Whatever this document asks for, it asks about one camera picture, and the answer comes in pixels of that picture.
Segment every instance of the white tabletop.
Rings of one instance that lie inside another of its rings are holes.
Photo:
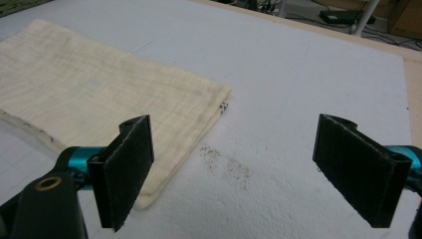
[[[402,59],[187,0],[56,0],[0,19],[0,40],[44,19],[233,88],[229,108],[149,208],[116,234],[80,192],[92,238],[406,238],[420,198],[403,191],[373,229],[313,162],[321,113],[381,144],[409,144]],[[0,122],[0,203],[57,155]]]

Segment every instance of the cloth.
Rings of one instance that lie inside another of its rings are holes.
[[[151,116],[155,162],[135,204],[142,208],[219,118],[230,93],[41,20],[0,43],[1,118],[57,152],[106,146],[121,122]]]

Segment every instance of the folded towel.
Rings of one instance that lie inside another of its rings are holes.
[[[219,118],[231,93],[41,20],[1,42],[0,56],[1,118],[57,152],[108,145],[121,122],[151,116],[155,162],[136,201],[142,208]]]

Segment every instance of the stain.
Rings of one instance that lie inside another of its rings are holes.
[[[219,150],[203,144],[200,149],[200,156],[210,174],[221,175],[222,179],[241,190],[248,190],[250,187],[251,170],[235,157],[225,156]]]

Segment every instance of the cardboard box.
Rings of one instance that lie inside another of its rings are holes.
[[[0,17],[10,15],[52,0],[0,0]]]
[[[400,0],[388,20],[388,31],[422,39],[422,0]]]
[[[318,3],[321,3],[326,6],[341,8],[344,10],[359,10],[363,6],[363,1],[359,0],[317,0]],[[396,5],[397,0],[380,0],[378,5],[373,12],[374,16],[388,18],[391,12]],[[369,2],[366,3],[366,6],[363,10],[369,6]]]

